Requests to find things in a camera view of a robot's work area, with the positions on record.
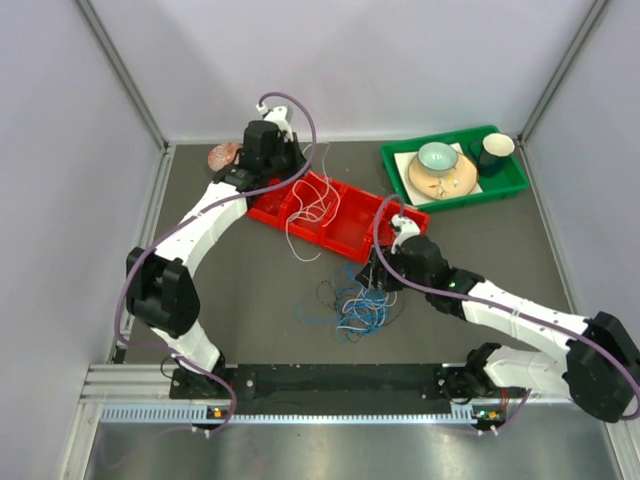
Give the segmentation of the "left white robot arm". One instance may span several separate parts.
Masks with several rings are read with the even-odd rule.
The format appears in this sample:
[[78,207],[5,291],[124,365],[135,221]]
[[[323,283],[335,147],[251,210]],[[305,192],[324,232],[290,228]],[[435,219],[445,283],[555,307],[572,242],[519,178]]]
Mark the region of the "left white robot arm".
[[199,322],[201,303],[194,275],[222,234],[249,210],[249,198],[275,190],[308,168],[290,122],[269,113],[251,121],[233,159],[208,184],[181,223],[148,250],[133,249],[126,260],[126,310],[165,343],[179,365],[193,372],[205,396],[226,387],[223,356]]

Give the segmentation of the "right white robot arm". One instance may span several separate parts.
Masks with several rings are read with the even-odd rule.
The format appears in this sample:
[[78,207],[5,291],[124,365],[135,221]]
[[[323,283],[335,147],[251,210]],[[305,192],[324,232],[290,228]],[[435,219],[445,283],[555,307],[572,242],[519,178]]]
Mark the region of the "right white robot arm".
[[485,343],[472,351],[453,382],[467,396],[522,388],[568,398],[607,423],[639,416],[628,410],[639,404],[639,348],[609,313],[583,317],[510,294],[451,266],[423,235],[372,252],[356,278],[384,292],[420,291],[437,311],[528,345],[521,351]]

